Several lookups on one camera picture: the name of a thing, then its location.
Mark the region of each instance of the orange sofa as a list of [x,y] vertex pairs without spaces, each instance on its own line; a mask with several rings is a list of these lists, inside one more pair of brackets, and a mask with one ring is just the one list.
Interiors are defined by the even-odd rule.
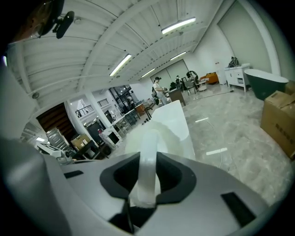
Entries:
[[216,83],[216,82],[218,82],[218,76],[217,76],[216,72],[207,73],[205,76],[201,77],[199,80],[205,79],[205,78],[209,79],[208,81],[206,81],[206,83]]

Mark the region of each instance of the cardboard box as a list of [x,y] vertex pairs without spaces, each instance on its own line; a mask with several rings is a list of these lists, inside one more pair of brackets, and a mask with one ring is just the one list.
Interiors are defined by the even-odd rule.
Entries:
[[292,95],[293,93],[295,93],[295,82],[294,81],[289,81],[286,85],[285,85],[285,93]]
[[295,94],[276,91],[264,101],[261,128],[293,159],[295,156]]
[[90,142],[90,138],[86,134],[79,135],[77,138],[71,141],[71,143],[78,148],[78,150],[81,150],[87,143]]

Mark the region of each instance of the ceiling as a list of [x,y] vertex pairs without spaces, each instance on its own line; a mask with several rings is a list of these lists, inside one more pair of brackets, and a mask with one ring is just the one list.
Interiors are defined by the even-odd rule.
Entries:
[[[74,11],[75,20],[80,22],[74,21],[62,39],[50,32],[41,39],[11,45],[8,67],[29,95],[40,94],[36,99],[38,109],[50,108],[85,90],[138,83],[152,68],[165,68],[171,64],[170,58],[193,51],[221,3],[65,0],[62,16]],[[191,17],[196,21],[161,33],[161,29]],[[132,55],[130,60],[110,77],[128,53]]]

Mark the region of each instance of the bathtub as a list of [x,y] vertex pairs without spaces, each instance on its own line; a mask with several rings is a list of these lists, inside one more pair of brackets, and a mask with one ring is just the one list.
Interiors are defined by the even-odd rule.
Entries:
[[277,90],[285,92],[285,84],[289,82],[284,77],[276,76],[265,71],[248,69],[244,73],[249,80],[255,96],[260,100],[264,100]]

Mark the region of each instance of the marble floor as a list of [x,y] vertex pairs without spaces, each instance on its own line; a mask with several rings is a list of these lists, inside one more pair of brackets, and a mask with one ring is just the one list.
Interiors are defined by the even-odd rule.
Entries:
[[[196,160],[225,170],[272,205],[284,197],[293,181],[291,161],[260,128],[263,101],[252,91],[230,89],[216,84],[197,94],[183,92],[183,112]],[[125,145],[123,142],[110,157],[123,154]],[[208,155],[217,149],[226,151]]]

